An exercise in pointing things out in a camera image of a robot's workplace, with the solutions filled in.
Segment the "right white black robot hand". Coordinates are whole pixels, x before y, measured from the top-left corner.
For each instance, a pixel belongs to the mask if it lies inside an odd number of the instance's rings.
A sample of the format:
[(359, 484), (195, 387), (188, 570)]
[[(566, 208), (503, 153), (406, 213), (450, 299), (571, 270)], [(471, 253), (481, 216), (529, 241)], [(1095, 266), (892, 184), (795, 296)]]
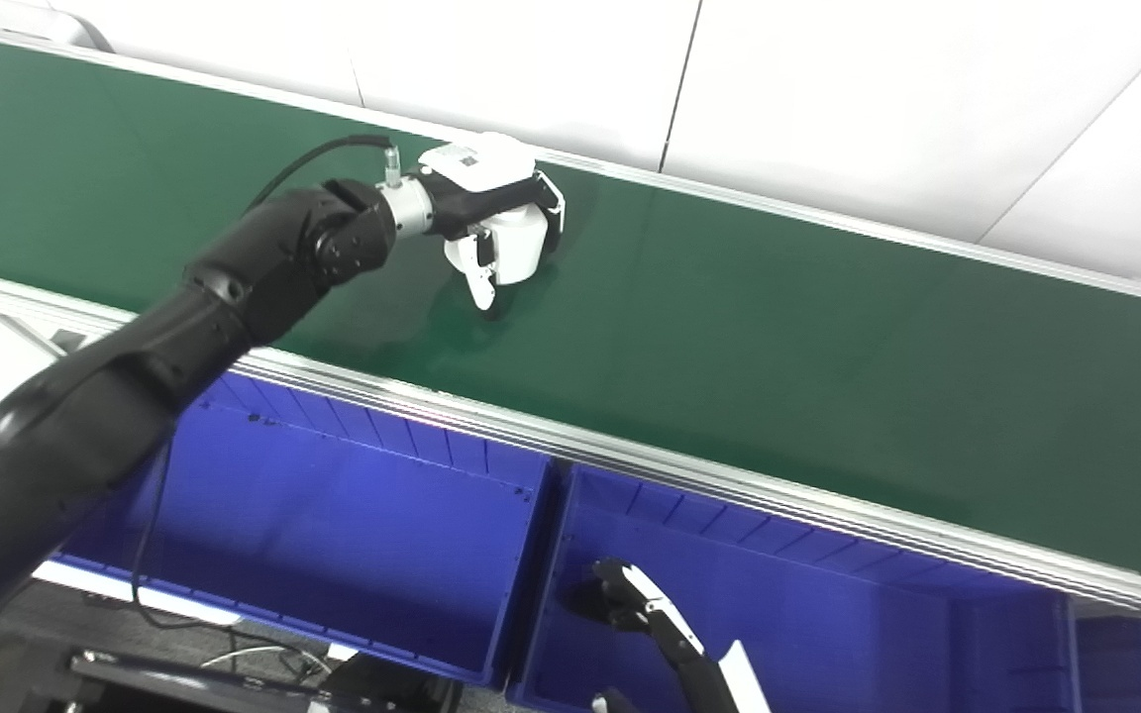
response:
[(657, 647), (691, 712), (770, 712), (746, 645), (734, 640), (717, 658), (677, 603), (637, 564), (602, 557), (590, 565), (593, 617), (620, 633), (639, 633)]

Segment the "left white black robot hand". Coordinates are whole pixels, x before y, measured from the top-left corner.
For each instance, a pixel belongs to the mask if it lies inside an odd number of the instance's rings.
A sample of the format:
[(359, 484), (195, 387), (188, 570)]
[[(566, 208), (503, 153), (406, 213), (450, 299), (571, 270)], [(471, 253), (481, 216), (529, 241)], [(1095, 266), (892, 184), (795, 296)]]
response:
[(533, 149), (502, 133), (475, 133), (426, 151), (418, 181), (432, 206), (429, 234), (466, 279), (488, 319), (502, 287), (529, 279), (561, 242), (566, 198), (536, 167)]

